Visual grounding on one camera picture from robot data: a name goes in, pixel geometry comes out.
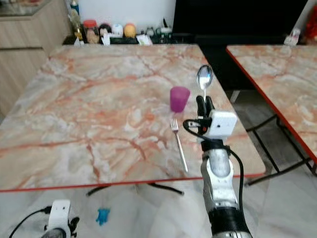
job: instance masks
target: marble floor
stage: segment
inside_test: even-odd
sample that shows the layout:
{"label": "marble floor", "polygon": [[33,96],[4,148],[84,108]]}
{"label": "marble floor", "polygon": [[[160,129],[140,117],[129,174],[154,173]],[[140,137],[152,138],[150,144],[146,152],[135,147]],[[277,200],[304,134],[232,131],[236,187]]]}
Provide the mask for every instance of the marble floor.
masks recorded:
{"label": "marble floor", "polygon": [[[242,92],[234,105],[245,127],[272,115],[256,92]],[[284,168],[297,160],[296,153],[272,122],[259,132],[268,149]],[[255,138],[267,173],[274,171]],[[237,190],[238,179],[234,180]],[[184,196],[148,185],[114,186],[91,197],[90,190],[64,189],[39,192],[0,193],[0,237],[8,237],[26,215],[51,205],[55,199],[70,199],[70,218],[80,217],[79,238],[208,238],[209,221],[202,196],[202,181],[167,182],[185,191]],[[110,208],[108,222],[96,222],[99,208]],[[244,189],[244,210],[255,238],[316,237],[317,178],[305,166],[284,176]],[[15,238],[43,234],[48,215],[37,214],[16,232]]]}

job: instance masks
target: blue object on floor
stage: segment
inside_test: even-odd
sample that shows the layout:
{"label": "blue object on floor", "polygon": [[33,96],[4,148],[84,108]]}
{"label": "blue object on floor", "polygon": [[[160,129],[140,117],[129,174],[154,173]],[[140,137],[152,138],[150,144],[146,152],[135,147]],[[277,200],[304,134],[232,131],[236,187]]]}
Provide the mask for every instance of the blue object on floor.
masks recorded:
{"label": "blue object on floor", "polygon": [[96,219],[96,222],[99,222],[99,226],[102,226],[104,223],[108,221],[108,215],[110,212],[110,209],[107,208],[100,208],[98,209],[99,215]]}

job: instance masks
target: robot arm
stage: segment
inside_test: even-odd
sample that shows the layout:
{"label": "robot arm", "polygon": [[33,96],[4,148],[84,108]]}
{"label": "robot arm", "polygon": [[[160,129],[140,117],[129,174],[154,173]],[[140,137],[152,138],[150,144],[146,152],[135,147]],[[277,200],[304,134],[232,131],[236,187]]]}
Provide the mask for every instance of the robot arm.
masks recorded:
{"label": "robot arm", "polygon": [[[233,166],[223,142],[231,135],[237,121],[234,113],[214,110],[211,98],[198,96],[198,119],[185,120],[184,128],[199,137],[203,150],[201,172],[204,200],[211,223],[212,237],[252,238],[243,211],[232,186]],[[198,128],[198,133],[189,128]]]}

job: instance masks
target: wooden cabinet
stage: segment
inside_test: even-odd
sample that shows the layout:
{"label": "wooden cabinet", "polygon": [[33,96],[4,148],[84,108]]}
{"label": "wooden cabinet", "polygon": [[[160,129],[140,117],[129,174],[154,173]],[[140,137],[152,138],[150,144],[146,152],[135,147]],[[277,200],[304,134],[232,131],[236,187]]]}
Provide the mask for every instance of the wooden cabinet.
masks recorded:
{"label": "wooden cabinet", "polygon": [[0,17],[0,30],[0,112],[7,115],[71,28],[64,0],[48,0],[31,16]]}

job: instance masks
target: pink cup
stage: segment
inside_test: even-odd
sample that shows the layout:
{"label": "pink cup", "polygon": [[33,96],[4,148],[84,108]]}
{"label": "pink cup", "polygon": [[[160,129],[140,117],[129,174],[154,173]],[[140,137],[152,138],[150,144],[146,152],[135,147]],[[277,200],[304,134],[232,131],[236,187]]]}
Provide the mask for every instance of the pink cup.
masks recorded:
{"label": "pink cup", "polygon": [[187,103],[190,91],[185,87],[176,86],[170,90],[170,109],[175,113],[181,113]]}

